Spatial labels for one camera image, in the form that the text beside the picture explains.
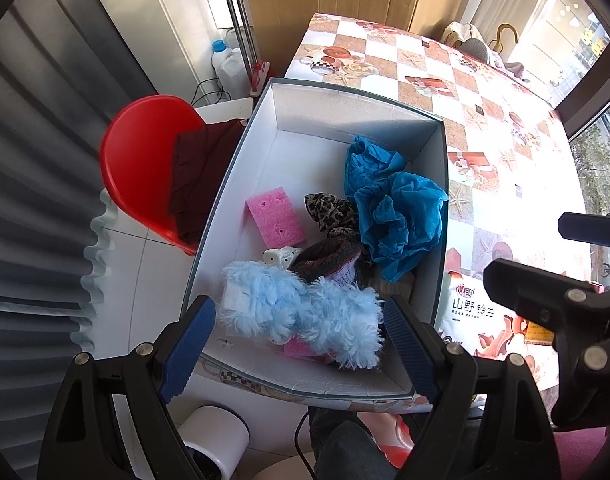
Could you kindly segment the light blue fluffy toy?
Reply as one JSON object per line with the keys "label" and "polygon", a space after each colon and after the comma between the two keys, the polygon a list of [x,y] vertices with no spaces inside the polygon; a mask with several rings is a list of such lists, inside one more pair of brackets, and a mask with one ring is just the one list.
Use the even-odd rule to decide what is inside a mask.
{"label": "light blue fluffy toy", "polygon": [[223,275],[218,317],[229,332],[281,346],[298,339],[350,370],[379,365],[383,301],[373,288],[327,278],[307,284],[259,261],[235,261]]}

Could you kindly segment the dark maroon knitted scrunchie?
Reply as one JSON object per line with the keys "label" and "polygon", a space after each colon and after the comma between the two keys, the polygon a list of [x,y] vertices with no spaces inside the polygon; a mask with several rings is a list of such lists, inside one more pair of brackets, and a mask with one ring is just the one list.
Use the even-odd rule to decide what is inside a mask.
{"label": "dark maroon knitted scrunchie", "polygon": [[289,271],[307,284],[325,278],[340,285],[363,288],[375,276],[375,265],[363,245],[350,237],[337,235],[300,252],[289,265]]}

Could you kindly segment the blue cloth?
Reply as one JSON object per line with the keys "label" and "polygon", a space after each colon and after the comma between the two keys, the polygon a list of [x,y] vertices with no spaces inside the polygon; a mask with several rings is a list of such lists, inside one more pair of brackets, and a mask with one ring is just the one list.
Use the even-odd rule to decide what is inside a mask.
{"label": "blue cloth", "polygon": [[344,193],[356,207],[361,243],[385,281],[398,282],[442,239],[448,195],[407,171],[401,153],[356,136],[345,159]]}

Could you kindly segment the pink sponge block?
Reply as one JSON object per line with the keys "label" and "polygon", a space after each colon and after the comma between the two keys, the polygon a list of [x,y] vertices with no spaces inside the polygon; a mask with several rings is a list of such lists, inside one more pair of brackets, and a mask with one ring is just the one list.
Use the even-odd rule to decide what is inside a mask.
{"label": "pink sponge block", "polygon": [[283,188],[248,198],[245,204],[267,249],[295,247],[307,241],[302,223]]}

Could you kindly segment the leopard print scrunchie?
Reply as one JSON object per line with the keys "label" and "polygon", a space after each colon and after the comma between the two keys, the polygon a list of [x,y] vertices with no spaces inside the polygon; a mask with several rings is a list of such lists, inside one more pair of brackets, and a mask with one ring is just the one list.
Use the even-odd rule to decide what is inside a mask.
{"label": "leopard print scrunchie", "polygon": [[329,193],[313,193],[304,197],[304,203],[319,231],[327,237],[345,236],[358,240],[357,212],[349,200]]}

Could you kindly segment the cream polka dot scrunchie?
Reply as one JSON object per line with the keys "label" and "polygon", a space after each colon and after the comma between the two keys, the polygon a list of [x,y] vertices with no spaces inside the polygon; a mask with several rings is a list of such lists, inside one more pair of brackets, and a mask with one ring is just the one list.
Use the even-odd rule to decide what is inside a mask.
{"label": "cream polka dot scrunchie", "polygon": [[291,246],[267,249],[263,253],[263,261],[267,266],[277,266],[280,269],[288,270],[291,263],[301,252],[301,248]]}

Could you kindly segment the orange yellow paper box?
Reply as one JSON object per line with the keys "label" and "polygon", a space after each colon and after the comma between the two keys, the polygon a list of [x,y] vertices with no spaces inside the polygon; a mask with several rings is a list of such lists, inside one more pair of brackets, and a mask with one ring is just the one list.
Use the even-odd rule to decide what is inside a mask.
{"label": "orange yellow paper box", "polygon": [[554,333],[534,322],[526,322],[526,329],[523,330],[526,344],[537,344],[537,346],[553,346]]}

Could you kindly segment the tissue pack with red print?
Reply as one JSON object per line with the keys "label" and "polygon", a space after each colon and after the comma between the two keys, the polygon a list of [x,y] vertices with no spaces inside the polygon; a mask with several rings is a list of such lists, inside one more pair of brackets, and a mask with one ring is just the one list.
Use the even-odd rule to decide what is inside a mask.
{"label": "tissue pack with red print", "polygon": [[491,301],[482,280],[456,271],[444,276],[434,326],[443,341],[460,344],[472,356],[504,360],[510,353],[528,355],[526,323]]}

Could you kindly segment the white cylindrical bin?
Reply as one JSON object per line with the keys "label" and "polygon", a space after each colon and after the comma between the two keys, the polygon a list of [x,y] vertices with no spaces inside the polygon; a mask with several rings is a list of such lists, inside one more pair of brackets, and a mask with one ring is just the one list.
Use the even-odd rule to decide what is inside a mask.
{"label": "white cylindrical bin", "polygon": [[217,405],[197,408],[178,433],[206,479],[231,479],[250,441],[244,420]]}

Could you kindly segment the checkered printed tablecloth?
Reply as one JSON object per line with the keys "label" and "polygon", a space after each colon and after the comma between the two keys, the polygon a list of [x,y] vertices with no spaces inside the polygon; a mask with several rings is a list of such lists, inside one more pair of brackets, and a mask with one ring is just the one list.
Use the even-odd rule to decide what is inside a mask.
{"label": "checkered printed tablecloth", "polygon": [[[367,91],[441,118],[449,200],[441,244],[396,283],[371,278],[383,296],[404,296],[434,325],[444,276],[482,279],[496,258],[587,281],[590,250],[564,240],[558,220],[584,206],[557,114],[521,82],[429,38],[317,14],[282,79]],[[539,389],[559,379],[549,346],[526,344]]]}

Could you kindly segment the white open cardboard box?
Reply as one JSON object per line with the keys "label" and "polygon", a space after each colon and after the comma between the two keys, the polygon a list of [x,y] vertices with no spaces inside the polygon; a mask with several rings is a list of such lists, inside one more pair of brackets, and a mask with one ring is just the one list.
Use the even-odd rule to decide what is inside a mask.
{"label": "white open cardboard box", "polygon": [[[247,210],[248,198],[283,188],[308,244],[323,240],[304,206],[309,193],[344,193],[344,162],[355,136],[404,156],[407,170],[447,188],[444,123],[436,115],[385,96],[325,82],[273,78],[247,122],[212,208],[188,278],[185,300],[218,300],[224,266],[257,260],[265,248]],[[231,379],[263,396],[305,403],[375,405],[411,401],[413,390],[397,352],[386,347],[376,370],[341,370],[294,359],[264,338],[233,336],[216,326],[199,373]]]}

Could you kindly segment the dark red cloth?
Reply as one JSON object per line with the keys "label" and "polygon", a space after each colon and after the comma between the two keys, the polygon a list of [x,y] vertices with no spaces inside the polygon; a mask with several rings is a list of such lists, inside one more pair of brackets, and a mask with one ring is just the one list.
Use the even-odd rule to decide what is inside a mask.
{"label": "dark red cloth", "polygon": [[243,131],[243,122],[232,119],[177,136],[169,212],[182,242],[199,243]]}

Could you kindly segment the red plastic chair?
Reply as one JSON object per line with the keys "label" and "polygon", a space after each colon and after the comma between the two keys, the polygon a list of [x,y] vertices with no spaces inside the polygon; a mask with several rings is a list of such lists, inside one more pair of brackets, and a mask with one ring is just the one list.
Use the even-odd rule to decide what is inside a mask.
{"label": "red plastic chair", "polygon": [[169,212],[173,157],[179,134],[205,125],[178,96],[145,96],[113,118],[102,138],[99,164],[104,187],[127,216],[193,256],[196,244],[180,239]]}

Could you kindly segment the pile of clothes by window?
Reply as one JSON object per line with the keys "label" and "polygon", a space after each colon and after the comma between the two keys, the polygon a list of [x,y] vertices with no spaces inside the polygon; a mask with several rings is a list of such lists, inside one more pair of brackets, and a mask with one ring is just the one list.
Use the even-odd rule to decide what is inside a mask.
{"label": "pile of clothes by window", "polygon": [[480,31],[473,24],[451,22],[443,31],[442,44],[476,58],[480,62],[494,67],[500,72],[522,79],[524,65],[522,63],[504,62],[501,55],[486,44]]}

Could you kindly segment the white plastic jug blue cap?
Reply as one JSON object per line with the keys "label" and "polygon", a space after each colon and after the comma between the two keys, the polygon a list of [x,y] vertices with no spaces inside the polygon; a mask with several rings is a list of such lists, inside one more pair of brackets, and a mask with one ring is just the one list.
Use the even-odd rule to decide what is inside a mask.
{"label": "white plastic jug blue cap", "polygon": [[250,96],[250,79],[239,48],[229,48],[224,40],[212,44],[212,65],[220,87],[233,100]]}

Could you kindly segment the red handled mop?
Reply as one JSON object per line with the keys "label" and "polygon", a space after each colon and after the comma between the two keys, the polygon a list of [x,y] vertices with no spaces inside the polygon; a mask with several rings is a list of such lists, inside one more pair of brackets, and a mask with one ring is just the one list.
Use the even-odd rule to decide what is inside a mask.
{"label": "red handled mop", "polygon": [[258,98],[271,77],[270,64],[259,54],[245,0],[224,1],[231,21],[230,29],[235,32],[247,78],[250,80],[250,96]]}

